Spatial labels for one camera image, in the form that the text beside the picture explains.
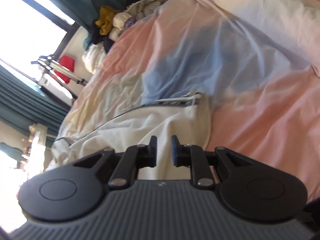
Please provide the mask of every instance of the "multicolored blanket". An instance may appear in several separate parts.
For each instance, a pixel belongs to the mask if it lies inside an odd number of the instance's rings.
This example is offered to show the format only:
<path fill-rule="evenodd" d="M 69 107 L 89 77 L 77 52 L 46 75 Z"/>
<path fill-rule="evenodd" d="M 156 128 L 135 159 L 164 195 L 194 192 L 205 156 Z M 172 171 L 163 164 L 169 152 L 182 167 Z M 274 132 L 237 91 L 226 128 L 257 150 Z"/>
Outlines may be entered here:
<path fill-rule="evenodd" d="M 82 138 L 114 130 L 126 140 L 124 124 L 110 123 L 115 117 L 200 92 L 210 111 L 201 122 L 211 124 L 204 148 L 225 146 L 293 174 L 314 200 L 320 197 L 319 53 L 320 0 L 169 0 L 113 45 L 60 127 L 70 149 L 55 144 L 52 167 L 106 146 L 123 150 L 101 136 L 87 144 Z M 161 123 L 155 116 L 139 116 L 149 130 L 130 143 Z M 192 119 L 182 116 L 176 123 Z M 124 126 L 139 130 L 134 118 Z M 160 136 L 173 133 L 161 127 Z"/>

